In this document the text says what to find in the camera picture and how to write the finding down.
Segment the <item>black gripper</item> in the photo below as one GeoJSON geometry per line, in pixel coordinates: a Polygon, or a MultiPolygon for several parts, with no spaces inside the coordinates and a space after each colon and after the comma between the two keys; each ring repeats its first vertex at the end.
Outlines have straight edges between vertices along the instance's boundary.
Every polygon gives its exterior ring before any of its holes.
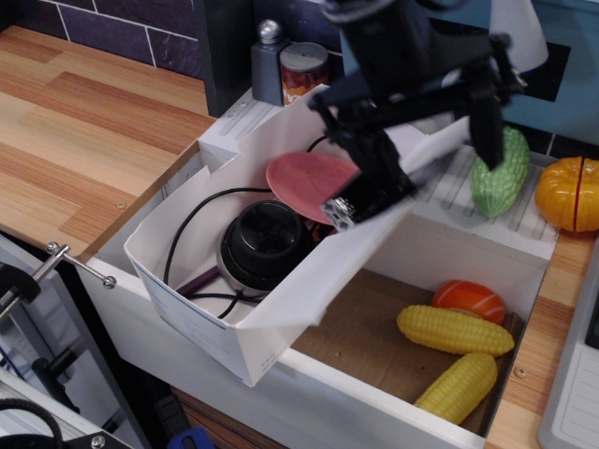
{"type": "Polygon", "coordinates": [[[325,136],[358,167],[320,206],[338,230],[366,222],[416,191],[387,132],[373,128],[462,111],[476,155],[490,171],[504,161],[502,107],[526,86],[510,68],[510,38],[437,31],[427,11],[438,7],[433,1],[321,6],[358,66],[310,102],[328,128],[325,136]]]}

